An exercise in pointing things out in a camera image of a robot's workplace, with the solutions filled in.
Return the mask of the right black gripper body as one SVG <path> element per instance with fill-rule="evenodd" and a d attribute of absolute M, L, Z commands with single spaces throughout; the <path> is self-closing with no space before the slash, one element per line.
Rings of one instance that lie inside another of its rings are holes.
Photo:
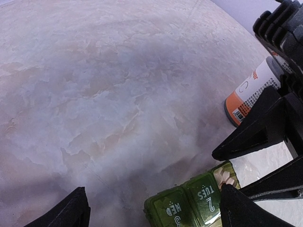
<path fill-rule="evenodd" d="M 284 141 L 291 156 L 303 155 L 303 81 L 294 73 L 281 76 L 281 114 L 278 127 L 279 142 Z"/>

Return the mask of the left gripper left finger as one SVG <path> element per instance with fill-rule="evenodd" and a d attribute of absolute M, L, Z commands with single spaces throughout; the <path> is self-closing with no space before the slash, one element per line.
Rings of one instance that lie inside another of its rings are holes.
<path fill-rule="evenodd" d="M 47 213 L 27 224 L 28 227 L 87 227 L 90 207 L 84 187 L 77 187 Z"/>

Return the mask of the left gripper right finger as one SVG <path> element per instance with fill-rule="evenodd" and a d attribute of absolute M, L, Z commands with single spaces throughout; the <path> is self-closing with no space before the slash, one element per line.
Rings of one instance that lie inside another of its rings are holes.
<path fill-rule="evenodd" d="M 220 201 L 224 227 L 291 227 L 292 225 L 258 206 L 229 184 L 222 186 Z"/>

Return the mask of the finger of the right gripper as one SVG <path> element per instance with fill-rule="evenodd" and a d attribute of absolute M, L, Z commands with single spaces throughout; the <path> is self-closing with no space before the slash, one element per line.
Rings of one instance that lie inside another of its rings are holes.
<path fill-rule="evenodd" d="M 280 143 L 285 122 L 284 99 L 272 86 L 267 87 L 242 123 L 212 152 L 212 157 L 230 160 Z"/>
<path fill-rule="evenodd" d="M 302 199 L 303 158 L 293 159 L 240 191 L 253 201 Z"/>

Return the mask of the orange pill bottle grey cap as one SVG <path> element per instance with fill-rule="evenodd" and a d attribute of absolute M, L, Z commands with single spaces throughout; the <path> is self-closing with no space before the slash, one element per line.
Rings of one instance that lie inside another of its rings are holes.
<path fill-rule="evenodd" d="M 225 113 L 230 122 L 238 127 L 248 115 L 263 90 L 281 88 L 281 76 L 292 73 L 289 63 L 281 56 L 268 56 L 256 69 L 226 98 Z"/>

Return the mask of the green weekly pill organizer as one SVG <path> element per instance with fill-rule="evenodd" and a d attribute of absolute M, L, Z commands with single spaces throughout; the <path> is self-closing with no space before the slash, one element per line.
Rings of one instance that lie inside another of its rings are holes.
<path fill-rule="evenodd" d="M 235 172 L 230 161 L 191 178 L 182 185 L 164 190 L 144 202 L 144 213 L 152 227 L 220 227 L 220 200 L 213 171 L 219 167 Z M 237 184 L 240 183 L 235 173 Z"/>

